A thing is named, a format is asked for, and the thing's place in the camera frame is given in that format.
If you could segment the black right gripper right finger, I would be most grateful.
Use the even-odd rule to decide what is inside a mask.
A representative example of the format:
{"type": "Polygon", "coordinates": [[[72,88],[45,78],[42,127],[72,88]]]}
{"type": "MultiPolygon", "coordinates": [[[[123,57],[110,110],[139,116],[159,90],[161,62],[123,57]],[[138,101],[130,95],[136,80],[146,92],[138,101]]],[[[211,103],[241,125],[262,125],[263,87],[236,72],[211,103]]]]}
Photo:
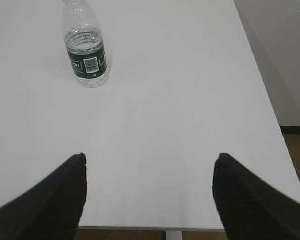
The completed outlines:
{"type": "Polygon", "coordinates": [[[300,203],[227,153],[215,162],[212,191],[228,239],[300,240],[300,203]]]}

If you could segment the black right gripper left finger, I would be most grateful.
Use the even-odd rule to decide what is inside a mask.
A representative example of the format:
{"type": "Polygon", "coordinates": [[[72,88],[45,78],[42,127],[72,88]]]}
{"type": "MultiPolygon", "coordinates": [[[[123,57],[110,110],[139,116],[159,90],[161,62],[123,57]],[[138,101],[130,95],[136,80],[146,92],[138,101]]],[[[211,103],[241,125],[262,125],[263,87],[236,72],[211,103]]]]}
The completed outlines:
{"type": "Polygon", "coordinates": [[[72,240],[88,194],[87,161],[73,155],[33,188],[0,207],[0,240],[72,240]]]}

